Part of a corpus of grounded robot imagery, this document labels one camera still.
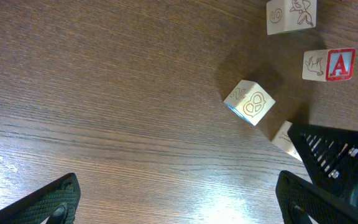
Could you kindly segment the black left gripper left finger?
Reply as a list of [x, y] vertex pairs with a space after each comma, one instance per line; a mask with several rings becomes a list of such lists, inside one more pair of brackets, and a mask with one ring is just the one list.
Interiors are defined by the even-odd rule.
[[81, 190], [68, 173], [0, 210], [0, 223], [64, 223], [75, 221]]

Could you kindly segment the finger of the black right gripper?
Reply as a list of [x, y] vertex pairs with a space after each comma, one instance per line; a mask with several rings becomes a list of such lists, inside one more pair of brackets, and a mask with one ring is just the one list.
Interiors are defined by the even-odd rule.
[[358, 131], [294, 124], [288, 136], [313, 184], [337, 197], [358, 199]]

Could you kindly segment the wooden block blue letter side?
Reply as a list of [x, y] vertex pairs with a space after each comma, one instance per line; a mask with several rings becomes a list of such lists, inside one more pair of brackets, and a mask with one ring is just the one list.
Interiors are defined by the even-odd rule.
[[283, 150], [290, 156], [294, 157], [295, 159], [302, 161], [299, 153], [297, 152], [290, 137], [288, 136], [288, 130], [291, 128], [291, 126], [291, 122], [285, 121], [272, 139], [272, 144], [277, 146], [279, 149]]

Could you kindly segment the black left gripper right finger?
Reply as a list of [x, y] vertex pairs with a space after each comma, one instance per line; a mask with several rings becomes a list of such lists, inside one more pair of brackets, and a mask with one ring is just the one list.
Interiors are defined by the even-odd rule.
[[358, 208], [287, 170], [280, 172], [275, 193], [285, 224], [358, 223]]

